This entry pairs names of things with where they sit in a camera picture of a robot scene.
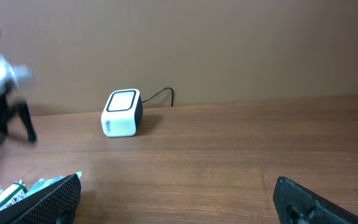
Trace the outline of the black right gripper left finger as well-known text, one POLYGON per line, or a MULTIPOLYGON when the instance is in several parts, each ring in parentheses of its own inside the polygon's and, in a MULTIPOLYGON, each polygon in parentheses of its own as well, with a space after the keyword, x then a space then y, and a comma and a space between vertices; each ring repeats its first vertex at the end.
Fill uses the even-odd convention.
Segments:
POLYGON ((80 178, 68 175, 1 210, 0 224, 73 224, 80 198, 80 178))

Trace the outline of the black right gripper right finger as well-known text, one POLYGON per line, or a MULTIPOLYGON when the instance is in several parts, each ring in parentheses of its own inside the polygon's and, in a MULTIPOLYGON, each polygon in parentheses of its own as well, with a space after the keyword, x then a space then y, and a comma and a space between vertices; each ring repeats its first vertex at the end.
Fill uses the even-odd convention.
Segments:
POLYGON ((358 224, 358 216, 288 177, 275 184, 273 203, 280 223, 358 224))

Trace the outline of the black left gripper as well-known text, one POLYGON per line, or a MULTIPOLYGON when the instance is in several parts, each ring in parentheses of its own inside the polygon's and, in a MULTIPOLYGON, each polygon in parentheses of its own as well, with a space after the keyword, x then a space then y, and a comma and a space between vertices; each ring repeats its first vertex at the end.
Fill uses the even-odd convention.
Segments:
POLYGON ((6 83, 3 87, 5 90, 3 90, 0 95, 0 137, 8 136, 7 123, 16 113, 18 113, 27 130, 28 141, 36 142, 37 135, 32 124, 27 103, 25 101, 19 101, 17 105, 13 104, 9 106, 7 103, 7 96, 13 91, 14 85, 12 83, 6 83))

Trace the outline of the pale teal wipes packet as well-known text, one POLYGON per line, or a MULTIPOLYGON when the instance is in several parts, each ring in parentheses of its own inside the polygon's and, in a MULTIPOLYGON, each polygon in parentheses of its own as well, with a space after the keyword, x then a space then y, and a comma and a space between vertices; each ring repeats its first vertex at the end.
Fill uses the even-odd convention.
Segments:
POLYGON ((41 191, 44 188, 47 188, 48 186, 53 185, 54 183, 59 182, 64 178, 64 176, 60 175, 53 179, 40 179, 30 188, 30 190, 25 194, 24 198, 32 197, 32 195, 36 194, 38 191, 41 191))

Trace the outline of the dark green small box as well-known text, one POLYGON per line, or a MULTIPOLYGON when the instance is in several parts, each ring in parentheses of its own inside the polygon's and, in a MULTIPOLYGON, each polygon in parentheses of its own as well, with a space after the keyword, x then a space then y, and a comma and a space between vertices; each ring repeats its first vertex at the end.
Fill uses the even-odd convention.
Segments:
POLYGON ((0 194, 0 211, 25 198, 27 188, 22 182, 14 182, 0 194))

